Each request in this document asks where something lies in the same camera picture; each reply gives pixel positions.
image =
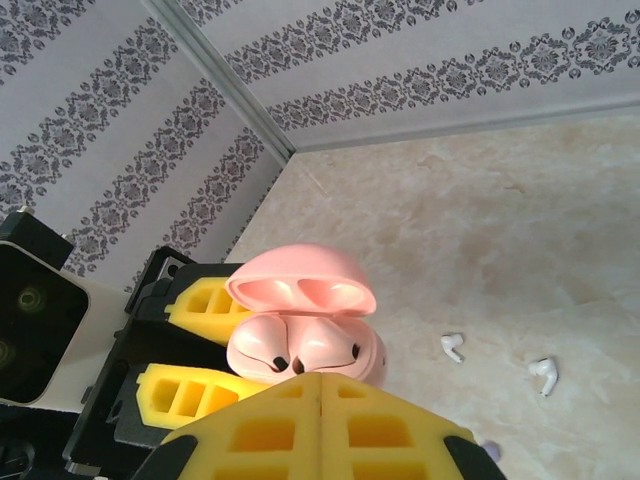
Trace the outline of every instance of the earbuds case lid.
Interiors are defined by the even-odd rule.
[[[362,317],[376,310],[366,275],[343,252],[298,243],[269,250],[226,282],[229,295],[253,312]]]

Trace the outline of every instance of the damask pattern wallpaper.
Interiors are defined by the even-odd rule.
[[[199,3],[298,148],[640,104],[636,0]]]
[[[0,221],[34,206],[73,273],[131,289],[165,244],[220,261],[281,171],[139,2],[0,0],[0,55]]]

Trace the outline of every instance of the camera lens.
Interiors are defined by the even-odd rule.
[[[14,358],[16,358],[15,347],[5,340],[0,340],[0,371],[11,365]]]
[[[18,308],[24,313],[37,313],[44,308],[45,295],[42,289],[27,287],[18,295]]]

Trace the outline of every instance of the earbud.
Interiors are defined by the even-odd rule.
[[[302,371],[343,367],[355,363],[360,346],[338,325],[328,318],[309,320],[300,343],[298,362]]]
[[[452,333],[451,335],[443,335],[440,337],[440,344],[444,353],[446,353],[456,363],[464,362],[464,357],[458,354],[454,348],[459,347],[464,343],[464,338],[460,333]]]
[[[238,351],[266,363],[275,372],[283,372],[291,359],[287,346],[287,326],[274,315],[257,315],[236,327],[229,339]]]
[[[547,377],[547,381],[544,383],[540,395],[548,397],[551,394],[551,390],[558,381],[558,367],[556,362],[552,358],[543,358],[529,365],[529,373],[531,375],[542,375]]]

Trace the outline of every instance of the pink earbuds case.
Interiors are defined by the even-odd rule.
[[[229,339],[227,360],[238,375],[275,384],[304,372],[337,372],[382,386],[386,350],[362,320],[376,300],[344,253],[315,244],[269,250],[240,267],[226,289],[256,312]]]

